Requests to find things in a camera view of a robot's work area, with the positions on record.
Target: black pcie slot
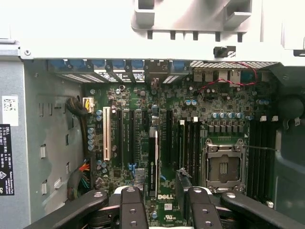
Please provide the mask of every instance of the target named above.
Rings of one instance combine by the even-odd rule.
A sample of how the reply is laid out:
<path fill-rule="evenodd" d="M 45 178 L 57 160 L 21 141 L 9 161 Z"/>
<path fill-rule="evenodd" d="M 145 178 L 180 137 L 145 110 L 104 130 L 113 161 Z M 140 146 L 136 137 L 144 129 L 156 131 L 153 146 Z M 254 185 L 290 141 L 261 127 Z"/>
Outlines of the black pcie slot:
<path fill-rule="evenodd" d="M 135 113 L 134 111 L 129 111 L 129 154 L 128 162 L 134 164 L 134 154 L 135 154 Z"/>
<path fill-rule="evenodd" d="M 173 141 L 173 111 L 166 111 L 165 166 L 169 166 L 172 163 L 172 141 Z"/>
<path fill-rule="evenodd" d="M 123 111 L 119 110 L 117 111 L 117 136 L 118 136 L 118 150 L 117 150 L 117 158 L 119 160 L 119 165 L 121 165 L 122 159 L 123 159 L 123 150 L 124 150 L 124 145 L 123 145 Z"/>

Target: pcie slot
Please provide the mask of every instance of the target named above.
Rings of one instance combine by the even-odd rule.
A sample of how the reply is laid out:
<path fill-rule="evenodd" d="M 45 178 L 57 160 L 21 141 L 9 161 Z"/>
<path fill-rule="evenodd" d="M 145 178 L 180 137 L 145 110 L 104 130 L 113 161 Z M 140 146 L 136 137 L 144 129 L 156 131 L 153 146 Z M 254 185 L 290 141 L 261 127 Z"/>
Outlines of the pcie slot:
<path fill-rule="evenodd" d="M 117 111 L 117 117 L 118 117 L 117 136 L 118 136 L 118 140 L 119 140 L 119 143 L 118 143 L 119 149 L 117 150 L 117 157 L 119 159 L 120 164 L 121 163 L 123 164 L 122 159 L 123 159 L 123 151 L 124 151 L 124 146 L 123 146 L 124 132 L 123 132 L 123 111 L 122 110 Z"/>
<path fill-rule="evenodd" d="M 166 111 L 166 153 L 165 165 L 171 164 L 172 157 L 172 141 L 173 141 L 173 111 Z"/>
<path fill-rule="evenodd" d="M 129 160 L 130 164 L 134 164 L 134 154 L 135 154 L 135 113 L 134 111 L 129 111 Z"/>
<path fill-rule="evenodd" d="M 179 163 L 179 168 L 184 166 L 184 145 L 185 145 L 185 121 L 180 120 L 178 126 L 178 136 L 179 136 L 179 153 L 177 154 L 177 162 Z"/>
<path fill-rule="evenodd" d="M 149 152 L 148 152 L 150 197 L 157 197 L 158 158 L 159 158 L 158 131 L 154 127 L 151 127 L 149 130 Z"/>
<path fill-rule="evenodd" d="M 111 153 L 111 136 L 110 136 L 110 107 L 103 107 L 103 147 L 104 147 L 104 160 L 110 160 Z"/>

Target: white connector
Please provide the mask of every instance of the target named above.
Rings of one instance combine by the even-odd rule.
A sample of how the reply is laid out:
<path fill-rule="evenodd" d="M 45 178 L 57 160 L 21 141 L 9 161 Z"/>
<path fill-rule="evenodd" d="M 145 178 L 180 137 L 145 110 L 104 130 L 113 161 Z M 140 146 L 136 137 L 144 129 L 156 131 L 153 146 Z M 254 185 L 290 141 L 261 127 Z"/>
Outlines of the white connector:
<path fill-rule="evenodd" d="M 94 99 L 91 97 L 83 98 L 82 105 L 87 109 L 89 113 L 94 112 Z"/>
<path fill-rule="evenodd" d="M 111 123 L 110 123 L 110 107 L 103 107 L 103 142 L 104 142 L 104 160 L 110 160 L 111 153 Z"/>

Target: pci slot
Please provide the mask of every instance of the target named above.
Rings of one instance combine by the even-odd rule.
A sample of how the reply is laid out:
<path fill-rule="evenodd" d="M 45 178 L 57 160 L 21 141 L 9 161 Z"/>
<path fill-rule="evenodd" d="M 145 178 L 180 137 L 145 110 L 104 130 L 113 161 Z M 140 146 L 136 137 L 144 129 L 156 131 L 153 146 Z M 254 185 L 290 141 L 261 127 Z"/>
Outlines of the pci slot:
<path fill-rule="evenodd" d="M 157 184 L 158 184 L 158 158 L 159 158 L 159 145 L 158 145 L 158 131 L 155 127 L 149 130 L 149 196 L 157 197 Z"/>
<path fill-rule="evenodd" d="M 172 161 L 172 144 L 173 144 L 173 111 L 166 111 L 166 157 L 165 165 L 169 166 Z"/>
<path fill-rule="evenodd" d="M 135 113 L 129 111 L 129 154 L 128 163 L 134 165 L 135 154 Z"/>
<path fill-rule="evenodd" d="M 121 163 L 123 164 L 123 150 L 124 150 L 124 142 L 123 142 L 123 135 L 124 135 L 124 132 L 123 132 L 123 111 L 122 110 L 119 110 L 117 111 L 117 136 L 118 136 L 118 139 L 119 139 L 119 142 L 118 142 L 118 146 L 119 146 L 119 149 L 117 150 L 117 157 L 119 159 L 119 162 L 120 162 L 120 165 Z"/>
<path fill-rule="evenodd" d="M 110 136 L 110 107 L 103 107 L 103 147 L 105 161 L 110 160 L 111 152 L 111 136 Z"/>

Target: white pci slot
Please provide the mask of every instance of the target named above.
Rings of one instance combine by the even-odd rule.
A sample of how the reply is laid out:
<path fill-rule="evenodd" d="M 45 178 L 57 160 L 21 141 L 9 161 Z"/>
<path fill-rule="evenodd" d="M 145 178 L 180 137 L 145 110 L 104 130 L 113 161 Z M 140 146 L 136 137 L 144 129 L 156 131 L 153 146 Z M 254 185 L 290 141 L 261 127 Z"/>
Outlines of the white pci slot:
<path fill-rule="evenodd" d="M 110 107 L 103 107 L 103 139 L 104 139 L 104 160 L 110 160 L 111 153 L 111 131 L 110 131 Z"/>

